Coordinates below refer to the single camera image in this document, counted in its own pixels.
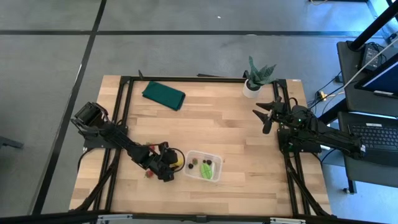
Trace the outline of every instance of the green cloth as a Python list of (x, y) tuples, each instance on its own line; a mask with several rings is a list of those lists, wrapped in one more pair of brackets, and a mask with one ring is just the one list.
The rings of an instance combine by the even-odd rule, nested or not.
[(181, 108), (185, 99), (185, 93), (175, 90), (163, 84), (150, 81), (147, 88), (142, 92), (142, 96), (165, 105), (177, 111)]

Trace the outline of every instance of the plastic container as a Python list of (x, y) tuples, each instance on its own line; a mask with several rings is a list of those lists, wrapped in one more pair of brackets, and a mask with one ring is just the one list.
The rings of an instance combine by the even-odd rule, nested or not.
[[(220, 180), (221, 170), (223, 168), (223, 160), (220, 156), (210, 154), (210, 153), (191, 150), (188, 152), (185, 159), (186, 159), (186, 161), (185, 161), (185, 166), (183, 169), (185, 175), (195, 178), (195, 179), (206, 180), (206, 181), (210, 181), (210, 182), (217, 182)], [(197, 159), (198, 164), (194, 165), (192, 169), (189, 169), (188, 165), (192, 164), (193, 159)], [(210, 167), (211, 167), (211, 171), (212, 171), (211, 172), (212, 176), (210, 179), (206, 179), (206, 178), (202, 177), (200, 168), (203, 164), (203, 160), (211, 161)]]

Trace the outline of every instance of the wooden table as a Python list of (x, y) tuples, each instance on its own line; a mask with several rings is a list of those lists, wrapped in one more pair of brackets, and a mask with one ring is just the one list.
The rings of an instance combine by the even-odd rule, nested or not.
[[(103, 78), (97, 102), (112, 116), (120, 76)], [(223, 158), (217, 183), (196, 180), (183, 172), (164, 183), (144, 178), (145, 171), (122, 151), (112, 212), (208, 215), (292, 215), (286, 169), (279, 152), (276, 130), (262, 134), (262, 123), (251, 111), (257, 102), (274, 99), (272, 85), (263, 86), (256, 99), (242, 94), (242, 83), (161, 82), (186, 93), (180, 111), (173, 111), (142, 97), (148, 82), (136, 81), (129, 108), (128, 136), (135, 142), (168, 141), (184, 153), (197, 150)], [(306, 105), (300, 80), (287, 80), (290, 97)], [(122, 97), (120, 115), (126, 92)], [(79, 206), (98, 181), (104, 150), (87, 154), (80, 166), (70, 208)], [(330, 213), (329, 200), (319, 161), (301, 153), (305, 183), (319, 204)], [(299, 211), (300, 191), (296, 186)], [(104, 207), (107, 187), (100, 208)]]

